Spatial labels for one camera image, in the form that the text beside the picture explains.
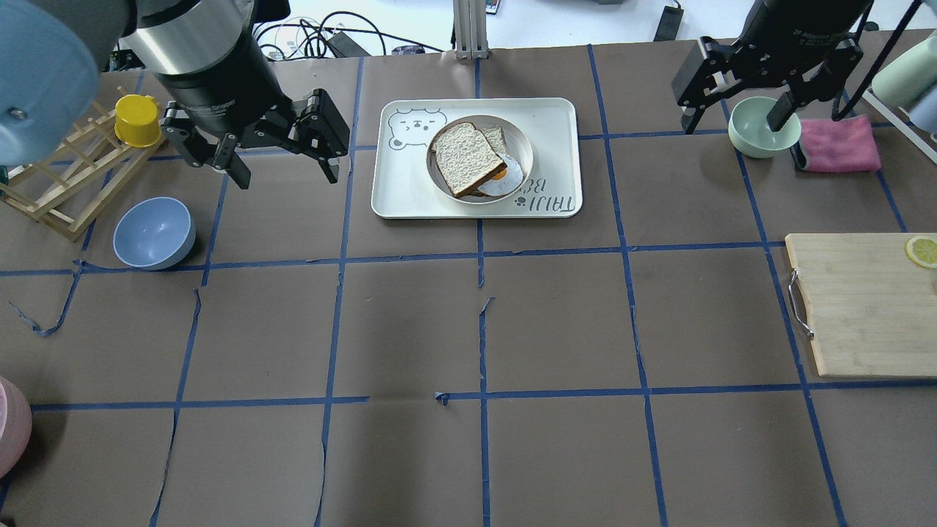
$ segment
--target folded cloth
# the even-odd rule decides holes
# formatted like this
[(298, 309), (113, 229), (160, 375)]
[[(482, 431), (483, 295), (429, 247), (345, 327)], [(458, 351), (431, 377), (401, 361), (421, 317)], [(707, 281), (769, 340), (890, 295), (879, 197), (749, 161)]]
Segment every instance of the folded cloth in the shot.
[(807, 172), (875, 172), (882, 168), (866, 115), (851, 119), (802, 119), (800, 141), (791, 147), (797, 168)]

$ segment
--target yellow cup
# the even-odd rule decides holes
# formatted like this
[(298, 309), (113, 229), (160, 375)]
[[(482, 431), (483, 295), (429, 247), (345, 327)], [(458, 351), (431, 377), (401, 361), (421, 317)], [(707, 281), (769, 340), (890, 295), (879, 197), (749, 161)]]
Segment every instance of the yellow cup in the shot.
[(114, 107), (117, 120), (114, 133), (124, 143), (136, 148), (146, 148), (163, 138), (159, 129), (159, 107), (150, 96), (126, 95)]

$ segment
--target wooden cutting board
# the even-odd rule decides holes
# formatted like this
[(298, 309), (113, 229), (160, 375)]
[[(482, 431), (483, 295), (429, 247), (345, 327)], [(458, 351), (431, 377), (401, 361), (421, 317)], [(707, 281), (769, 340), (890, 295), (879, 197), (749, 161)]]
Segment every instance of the wooden cutting board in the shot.
[[(922, 233), (937, 238), (937, 233)], [(820, 375), (937, 377), (937, 269), (912, 262), (915, 233), (789, 234)]]

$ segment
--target brown tabletop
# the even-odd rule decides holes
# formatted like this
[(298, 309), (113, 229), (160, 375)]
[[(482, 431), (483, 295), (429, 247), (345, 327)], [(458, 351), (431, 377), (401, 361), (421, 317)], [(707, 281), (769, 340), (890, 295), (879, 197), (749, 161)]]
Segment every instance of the brown tabletop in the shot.
[[(885, 37), (863, 37), (860, 74)], [(166, 146), (83, 242), (0, 207), (0, 301), (50, 334), (0, 309), (0, 375), (34, 411), (0, 520), (932, 524), (937, 383), (819, 378), (782, 289), (788, 233), (937, 231), (937, 171), (861, 103), (878, 173), (743, 158), (726, 115), (753, 92), (682, 135), (669, 83), (692, 45), (276, 64), (353, 123), (337, 185), (260, 151), (241, 191)], [(124, 72), (99, 100), (116, 85), (167, 99)], [(375, 216), (381, 108), (476, 97), (574, 104), (582, 211)], [(156, 195), (188, 205), (196, 247), (125, 268), (113, 228)]]

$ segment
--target blue bowl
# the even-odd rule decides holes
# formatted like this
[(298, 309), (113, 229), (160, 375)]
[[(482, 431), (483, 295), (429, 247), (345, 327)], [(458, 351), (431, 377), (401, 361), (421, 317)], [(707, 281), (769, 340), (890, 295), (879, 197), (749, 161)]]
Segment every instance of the blue bowl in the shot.
[(195, 221), (169, 197), (150, 198), (126, 211), (114, 229), (114, 254), (124, 264), (155, 271), (176, 265), (195, 243)]

